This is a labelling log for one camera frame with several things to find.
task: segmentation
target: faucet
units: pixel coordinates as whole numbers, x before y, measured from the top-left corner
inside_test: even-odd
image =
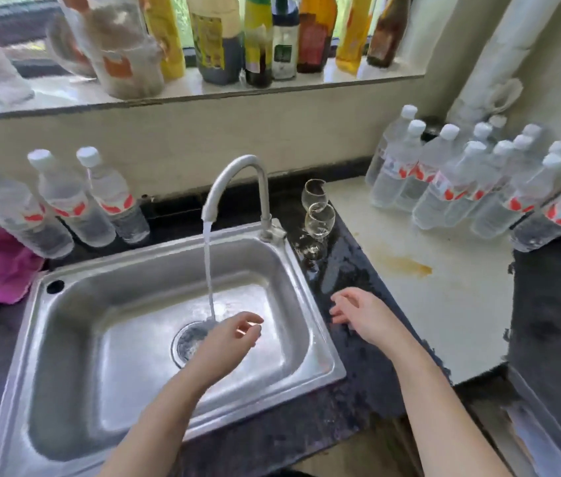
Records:
[[[262,167],[260,159],[254,155],[241,156],[234,159],[219,174],[207,195],[205,205],[201,211],[201,219],[205,223],[213,223],[219,214],[219,200],[225,191],[229,181],[237,175],[238,172],[245,167],[253,167],[258,173],[258,191],[260,193],[260,222],[262,230],[260,231],[260,239],[263,241],[271,241],[273,233],[271,231],[271,214],[269,213],[269,187],[267,185],[267,173]]]

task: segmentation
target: drain strainer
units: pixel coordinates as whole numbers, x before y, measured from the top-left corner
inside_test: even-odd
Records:
[[[194,356],[201,342],[215,325],[216,322],[212,320],[194,321],[176,334],[170,347],[170,354],[179,368],[183,368]]]

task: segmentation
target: sink basin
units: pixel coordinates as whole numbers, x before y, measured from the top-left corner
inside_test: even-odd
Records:
[[[288,242],[259,233],[258,223],[212,234],[217,320],[248,310],[265,323],[185,440],[346,374]],[[0,408],[0,476],[95,475],[179,371],[176,337],[209,313],[201,236],[40,276]]]

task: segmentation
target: yellow bottle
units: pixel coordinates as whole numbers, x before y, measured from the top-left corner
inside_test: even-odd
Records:
[[[164,79],[179,79],[186,73],[186,59],[170,0],[142,0],[148,31],[164,51],[161,62]]]
[[[355,75],[360,68],[362,52],[373,18],[377,0],[352,0],[347,11],[344,29],[336,51],[336,65],[342,71]]]

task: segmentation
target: left hand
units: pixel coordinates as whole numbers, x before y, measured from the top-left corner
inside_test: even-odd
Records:
[[[250,312],[241,312],[215,326],[185,366],[209,388],[231,373],[260,337],[263,319]]]

